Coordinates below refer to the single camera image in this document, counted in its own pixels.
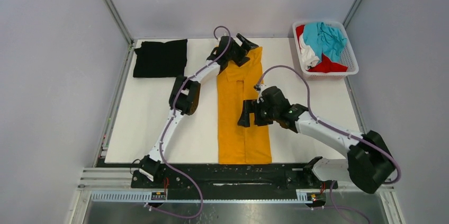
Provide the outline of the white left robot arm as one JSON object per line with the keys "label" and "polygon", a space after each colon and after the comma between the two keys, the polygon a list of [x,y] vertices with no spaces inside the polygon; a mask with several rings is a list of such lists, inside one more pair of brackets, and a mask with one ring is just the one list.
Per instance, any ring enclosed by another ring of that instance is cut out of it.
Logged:
{"label": "white left robot arm", "polygon": [[236,38],[241,44],[238,44],[233,37],[222,36],[218,46],[213,48],[205,64],[198,71],[191,76],[176,77],[168,102],[169,115],[165,127],[149,153],[139,163],[138,172],[144,176],[143,179],[149,186],[159,187],[164,182],[160,165],[165,162],[163,155],[166,145],[170,142],[181,120],[196,111],[201,84],[209,78],[216,78],[228,67],[229,63],[234,63],[238,67],[243,66],[250,61],[249,52],[259,47],[240,33],[236,35]]}

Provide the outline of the orange t shirt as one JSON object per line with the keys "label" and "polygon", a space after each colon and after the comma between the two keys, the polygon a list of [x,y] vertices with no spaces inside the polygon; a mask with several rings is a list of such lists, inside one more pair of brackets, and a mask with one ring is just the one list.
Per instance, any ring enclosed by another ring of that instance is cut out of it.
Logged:
{"label": "orange t shirt", "polygon": [[251,50],[250,61],[242,66],[230,62],[217,76],[218,152],[220,164],[270,164],[272,162],[268,127],[242,127],[238,120],[244,100],[258,97],[254,86],[263,73],[263,48]]}

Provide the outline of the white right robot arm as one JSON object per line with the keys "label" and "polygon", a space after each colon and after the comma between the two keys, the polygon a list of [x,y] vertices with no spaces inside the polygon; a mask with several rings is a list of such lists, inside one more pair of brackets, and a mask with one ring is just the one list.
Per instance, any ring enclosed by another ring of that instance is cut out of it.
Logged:
{"label": "white right robot arm", "polygon": [[312,114],[301,104],[291,104],[276,87],[256,87],[258,98],[244,100],[237,124],[267,126],[278,123],[282,128],[311,137],[336,150],[342,159],[316,157],[305,167],[304,181],[317,188],[327,181],[351,182],[365,193],[373,194],[396,170],[389,149],[375,131],[361,133],[344,129]]}

